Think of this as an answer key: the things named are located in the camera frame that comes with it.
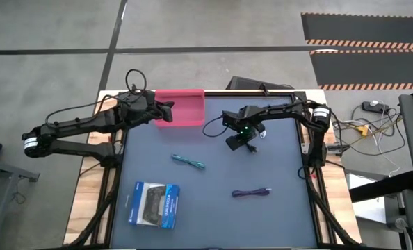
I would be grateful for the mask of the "black table frame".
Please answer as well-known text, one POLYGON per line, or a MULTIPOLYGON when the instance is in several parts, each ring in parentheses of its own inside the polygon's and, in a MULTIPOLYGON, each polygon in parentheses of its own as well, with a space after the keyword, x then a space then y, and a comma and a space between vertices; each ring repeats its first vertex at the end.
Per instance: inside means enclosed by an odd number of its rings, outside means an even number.
MULTIPOLYGON (((298 94, 303 93, 305 98, 310 98, 313 101, 318 103, 325 103, 325 93, 323 90, 319 89, 310 89, 310 90, 269 90, 269 95, 263 97, 263 90, 205 90, 205 95, 212 97, 216 95, 217 97, 244 97, 244 98, 257 98, 262 97, 265 101, 268 98, 271 99, 280 99, 282 94, 298 94)), ((99 101, 106 94, 114 95, 121 93, 120 90, 102 90, 99 92, 99 101)), ((99 106, 102 107, 102 110, 107 110, 112 108, 116 104, 116 101, 106 101, 103 105, 97 104, 96 108, 99 106)), ((89 144, 98 144, 99 142, 108 142, 110 139, 115 137, 119 139, 123 134, 119 135, 104 135, 101 133, 90 133, 88 137, 89 144)), ((331 127, 329 131, 325 134, 325 143, 333 144, 336 143, 336 136, 334 134, 334 129, 331 127)), ((313 174, 313 180, 315 188, 320 192, 325 189, 326 199, 329 204, 329 209, 332 214, 335 216, 336 220, 340 223, 341 227, 349 234, 349 236, 360 243, 361 235, 359 232, 359 227, 357 220, 355 218, 355 212, 353 210, 353 205, 350 200, 348 182, 346 180, 346 171, 343 168, 341 156, 335 154, 330 154, 327 157, 328 162, 325 166, 321 167, 319 170, 315 170, 313 174)), ((81 164, 81 173, 88 170, 90 167, 93 167, 95 160, 92 158, 84 158, 81 164)), ((67 228, 65 231, 65 236, 63 240, 63 246, 68 245, 77 239, 77 236, 81 234, 83 229, 87 226, 90 221, 90 218, 95 215, 96 209, 100 206, 111 189, 114 186, 114 180, 116 176, 120 176, 121 167, 116 169, 105 170, 100 166, 95 166, 91 170, 88 170, 82 174, 77 182, 76 191, 74 194, 74 200, 70 212, 70 218, 68 219, 67 228)), ((319 222, 319 234, 322 236, 325 243, 330 243, 331 241, 338 244, 342 244, 342 240, 337 234, 333 231, 334 240, 330 238, 330 225, 325 221, 324 214, 318 208, 315 207, 318 211, 317 218, 319 222)), ((108 231, 108 220, 109 216, 113 218, 114 205, 108 206, 106 211, 103 213, 101 221, 98 223, 95 232, 86 240, 83 245, 92 244, 91 240, 94 236, 93 244, 101 244, 104 240, 108 239, 106 232, 108 231)))

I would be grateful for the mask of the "pink plastic bin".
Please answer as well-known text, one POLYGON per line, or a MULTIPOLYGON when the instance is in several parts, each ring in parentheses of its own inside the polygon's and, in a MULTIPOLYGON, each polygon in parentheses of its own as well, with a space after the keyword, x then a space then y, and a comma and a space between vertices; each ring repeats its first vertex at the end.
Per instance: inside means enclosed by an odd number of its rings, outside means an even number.
POLYGON ((156 90, 156 100, 172 101, 172 121, 155 121, 157 127, 201 126, 205 118, 205 97, 203 89, 156 90))

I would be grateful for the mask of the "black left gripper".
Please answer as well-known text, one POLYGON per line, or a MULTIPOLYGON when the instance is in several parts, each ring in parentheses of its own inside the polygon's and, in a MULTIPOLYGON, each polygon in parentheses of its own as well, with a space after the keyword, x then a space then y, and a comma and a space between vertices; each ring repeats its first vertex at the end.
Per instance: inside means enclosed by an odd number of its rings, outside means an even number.
POLYGON ((141 115, 151 115, 152 119, 162 119, 165 122, 172 122, 171 108, 174 104, 173 101, 161 102, 161 108, 159 108, 155 101, 155 93, 145 90, 134 93, 133 111, 141 115))

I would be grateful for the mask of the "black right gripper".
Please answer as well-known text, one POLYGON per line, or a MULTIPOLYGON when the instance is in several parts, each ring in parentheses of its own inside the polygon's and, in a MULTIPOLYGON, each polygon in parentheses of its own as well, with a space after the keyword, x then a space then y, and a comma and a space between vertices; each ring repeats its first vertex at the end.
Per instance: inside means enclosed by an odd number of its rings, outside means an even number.
POLYGON ((235 151, 239 147, 246 146, 246 148, 252 153, 257 152, 257 148, 252 146, 249 141, 253 140, 259 135, 259 131, 253 126, 244 126, 244 127, 233 127, 229 126, 229 129, 236 132, 236 135, 229 136, 226 139, 227 146, 235 151))

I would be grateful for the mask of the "black power strip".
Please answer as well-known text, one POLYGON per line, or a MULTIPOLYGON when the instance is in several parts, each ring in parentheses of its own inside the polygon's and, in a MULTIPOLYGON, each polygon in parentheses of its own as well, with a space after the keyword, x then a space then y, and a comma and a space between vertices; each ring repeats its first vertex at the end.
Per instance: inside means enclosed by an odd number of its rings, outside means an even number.
POLYGON ((390 107, 386 104, 381 104, 376 100, 373 101, 363 101, 362 102, 362 110, 363 111, 368 111, 372 113, 388 113, 390 107))

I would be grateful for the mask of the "grey-blue table mat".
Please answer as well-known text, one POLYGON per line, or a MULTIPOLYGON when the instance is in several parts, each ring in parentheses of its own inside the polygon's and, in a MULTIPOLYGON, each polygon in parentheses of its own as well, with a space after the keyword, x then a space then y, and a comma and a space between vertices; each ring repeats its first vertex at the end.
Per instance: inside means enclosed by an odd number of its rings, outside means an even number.
POLYGON ((131 129, 126 138, 111 237, 115 249, 315 247, 316 234, 293 119, 265 122, 257 148, 232 151, 221 123, 224 110, 289 103, 290 98, 209 97, 206 128, 131 129), (128 222, 136 181, 180 187, 173 229, 128 222))

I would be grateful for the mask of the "black hazard-striped floor mat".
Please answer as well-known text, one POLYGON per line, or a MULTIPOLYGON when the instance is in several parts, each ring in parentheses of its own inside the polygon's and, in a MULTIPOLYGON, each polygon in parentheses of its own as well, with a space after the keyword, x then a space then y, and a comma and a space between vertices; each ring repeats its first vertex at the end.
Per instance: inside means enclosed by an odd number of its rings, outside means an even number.
POLYGON ((413 90, 413 49, 312 51, 310 58, 323 90, 413 90))
POLYGON ((304 12, 301 20, 307 44, 413 49, 413 17, 304 12))

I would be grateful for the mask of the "blue DualShock controller box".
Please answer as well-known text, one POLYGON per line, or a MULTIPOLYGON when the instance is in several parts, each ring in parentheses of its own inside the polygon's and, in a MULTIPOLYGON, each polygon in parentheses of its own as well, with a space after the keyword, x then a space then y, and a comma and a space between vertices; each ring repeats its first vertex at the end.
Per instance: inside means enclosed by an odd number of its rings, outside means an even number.
POLYGON ((136 181, 128 222, 132 225, 175 227, 180 187, 136 181))

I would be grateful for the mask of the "black monitor behind table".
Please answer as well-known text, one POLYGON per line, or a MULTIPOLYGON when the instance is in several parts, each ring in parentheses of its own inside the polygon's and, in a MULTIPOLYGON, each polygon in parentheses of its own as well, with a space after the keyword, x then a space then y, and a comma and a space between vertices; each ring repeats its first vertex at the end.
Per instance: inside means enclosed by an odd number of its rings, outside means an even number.
POLYGON ((233 76, 226 90, 294 90, 294 87, 287 84, 274 84, 251 78, 233 76))

